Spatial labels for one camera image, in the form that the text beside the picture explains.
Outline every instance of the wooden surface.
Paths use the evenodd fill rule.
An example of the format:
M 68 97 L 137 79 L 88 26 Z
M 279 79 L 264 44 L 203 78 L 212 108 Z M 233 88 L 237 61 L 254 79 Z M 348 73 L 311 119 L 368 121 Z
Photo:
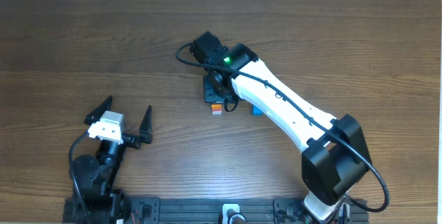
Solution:
M 391 194 L 373 223 L 435 223 L 440 2 L 0 0 L 0 221 L 61 221 L 68 149 L 108 95 L 134 133 L 153 105 L 153 144 L 129 150 L 117 177 L 129 194 L 303 198 L 292 141 L 246 102 L 212 116 L 204 71 L 175 61 L 210 30 L 248 45 L 319 109 L 361 123 Z M 352 195 L 383 199 L 373 175 Z

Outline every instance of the wood grain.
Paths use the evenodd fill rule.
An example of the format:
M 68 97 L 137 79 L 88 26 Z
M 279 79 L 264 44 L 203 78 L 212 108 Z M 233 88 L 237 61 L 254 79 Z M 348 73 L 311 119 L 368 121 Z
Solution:
M 362 124 L 392 198 L 371 222 L 435 223 L 440 2 L 0 0 L 0 221 L 61 220 L 69 146 L 107 95 L 133 132 L 153 105 L 154 142 L 128 151 L 117 177 L 129 194 L 304 197 L 290 139 L 246 102 L 212 116 L 204 71 L 174 60 L 210 30 L 248 45 L 313 105 Z M 352 195 L 382 200 L 372 175 Z

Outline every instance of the wooden table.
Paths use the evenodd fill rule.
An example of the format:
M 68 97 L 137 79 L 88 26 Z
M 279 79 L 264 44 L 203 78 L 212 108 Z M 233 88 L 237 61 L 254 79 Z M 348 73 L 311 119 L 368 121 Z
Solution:
M 68 149 L 108 95 L 133 133 L 153 105 L 153 144 L 129 150 L 117 177 L 129 194 L 303 198 L 284 132 L 246 102 L 213 116 L 204 71 L 175 60 L 210 30 L 248 45 L 319 109 L 361 123 L 392 199 L 373 223 L 435 223 L 440 2 L 0 0 L 0 221 L 61 221 Z M 383 200 L 369 174 L 352 195 Z

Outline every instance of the cable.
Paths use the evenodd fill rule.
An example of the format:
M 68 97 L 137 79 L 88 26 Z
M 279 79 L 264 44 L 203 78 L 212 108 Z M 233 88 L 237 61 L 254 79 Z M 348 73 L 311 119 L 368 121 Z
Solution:
M 351 198 L 348 195 L 346 195 L 346 197 L 353 204 L 355 204 L 356 206 L 360 207 L 361 209 L 363 209 L 363 210 L 365 210 L 367 212 L 382 212 L 384 209 L 387 208 L 388 204 L 390 203 L 390 193 L 388 192 L 388 188 L 387 188 L 387 185 L 385 184 L 385 181 L 382 179 L 382 176 L 379 174 L 379 172 L 376 170 L 376 168 L 374 168 L 373 165 L 370 164 L 368 162 L 368 160 L 365 159 L 350 144 L 345 142 L 342 138 L 340 138 L 336 134 L 332 133 L 329 129 L 326 129 L 321 124 L 317 123 L 317 121 L 315 121 L 315 119 L 313 119 L 307 113 L 305 113 L 293 100 L 291 100 L 289 97 L 287 97 L 281 90 L 277 89 L 274 85 L 270 84 L 267 80 L 263 80 L 263 79 L 261 79 L 259 77 L 254 76 L 254 75 L 250 75 L 248 73 L 237 71 L 237 70 L 234 70 L 234 69 L 231 69 L 231 68 L 224 68 L 224 67 L 221 67 L 221 66 L 215 66 L 215 65 L 210 65 L 210 64 L 197 64 L 197 63 L 188 62 L 186 60 L 181 59 L 180 58 L 180 51 L 183 50 L 186 47 L 189 47 L 190 45 L 192 45 L 192 43 L 185 44 L 185 45 L 181 46 L 179 49 L 177 49 L 177 52 L 175 54 L 175 58 L 178 61 L 182 62 L 183 64 L 190 65 L 190 66 L 197 66 L 197 67 L 200 67 L 200 68 L 207 68 L 207 69 L 216 69 L 218 71 L 224 71 L 224 72 L 227 72 L 227 73 L 233 73 L 233 74 L 236 74 L 236 75 L 242 75 L 242 76 L 248 77 L 250 79 L 253 79 L 253 80 L 257 81 L 257 82 L 263 83 L 265 86 L 268 86 L 269 88 L 272 88 L 279 96 L 281 96 L 281 98 L 284 101 L 287 101 L 288 103 L 290 103 L 310 123 L 314 124 L 321 131 L 324 131 L 324 133 L 327 134 L 331 139 L 337 141 L 338 143 L 343 145 L 345 148 L 347 148 L 350 152 L 352 152 L 355 156 L 357 156 L 359 159 L 361 159 L 365 163 L 365 165 L 367 165 L 369 170 L 374 174 L 376 179 L 378 179 L 379 183 L 381 184 L 381 187 L 382 187 L 382 190 L 383 190 L 383 193 L 384 193 L 384 203 L 380 207 L 374 209 L 374 208 L 363 206 L 360 203 L 357 203 L 353 198 Z
M 90 216 L 89 216 L 90 213 L 88 211 L 86 203 L 84 202 L 83 196 L 82 196 L 82 194 L 80 192 L 80 188 L 78 187 L 77 178 L 75 177 L 76 175 L 75 175 L 75 171 L 74 171 L 74 159 L 73 159 L 75 147 L 87 135 L 88 135 L 88 132 L 85 131 L 81 136 L 78 137 L 78 139 L 76 141 L 74 141 L 72 143 L 72 146 L 70 146 L 70 149 L 69 149 L 69 166 L 70 166 L 70 174 L 72 176 L 72 181 L 74 182 L 75 192 L 77 193 L 78 201 L 80 202 L 81 208 L 83 209 L 84 216 L 86 217 L 86 221 L 88 222 L 88 224 L 93 224 L 93 222 L 90 219 Z

